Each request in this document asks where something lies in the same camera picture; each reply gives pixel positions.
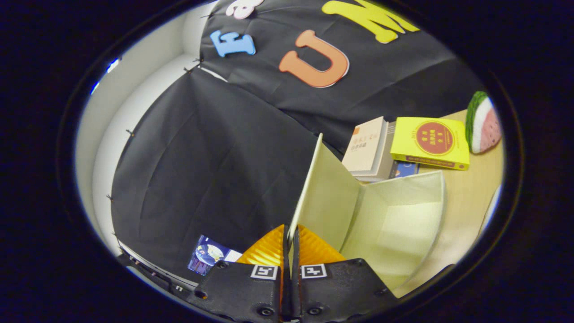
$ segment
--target wooden surface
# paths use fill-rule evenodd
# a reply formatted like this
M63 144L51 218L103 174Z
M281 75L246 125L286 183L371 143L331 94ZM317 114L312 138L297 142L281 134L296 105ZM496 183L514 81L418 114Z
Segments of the wooden surface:
M466 110L443 117L463 121ZM470 154L467 171L421 165L419 173L443 170L447 198L439 236L421 267L402 286L393 290L404 296L436 275L444 267L458 262L479 234L492 195L502 183L503 142L481 155Z

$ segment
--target cardboard box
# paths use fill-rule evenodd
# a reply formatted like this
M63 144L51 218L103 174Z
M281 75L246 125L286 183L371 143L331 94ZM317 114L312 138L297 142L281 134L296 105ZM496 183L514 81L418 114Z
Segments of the cardboard box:
M393 159L465 171L470 152L464 123L436 118L397 118Z
M361 184L319 136L289 228L301 224L346 259L364 258L392 291L431 250L443 217L442 171Z

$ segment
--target blue card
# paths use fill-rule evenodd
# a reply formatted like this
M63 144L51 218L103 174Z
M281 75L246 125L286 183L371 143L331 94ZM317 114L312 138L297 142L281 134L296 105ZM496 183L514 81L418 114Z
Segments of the blue card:
M241 255L240 252L229 249L202 235L199 237L187 268L205 276L218 261L235 262Z

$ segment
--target watermelon slice toy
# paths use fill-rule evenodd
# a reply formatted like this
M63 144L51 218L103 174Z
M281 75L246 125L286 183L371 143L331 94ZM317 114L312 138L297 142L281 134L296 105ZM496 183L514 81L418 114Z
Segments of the watermelon slice toy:
M488 95L476 92L468 104L466 139L472 153L482 153L501 139L501 129L494 106Z

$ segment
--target small card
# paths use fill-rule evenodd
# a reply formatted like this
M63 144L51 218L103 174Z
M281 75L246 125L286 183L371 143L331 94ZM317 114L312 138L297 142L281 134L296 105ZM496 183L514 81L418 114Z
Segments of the small card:
M418 174L418 166L419 164L411 163L409 161L393 160L389 179Z
M241 256L242 253L229 249L202 235L199 237L187 268L205 276L218 261L235 262Z

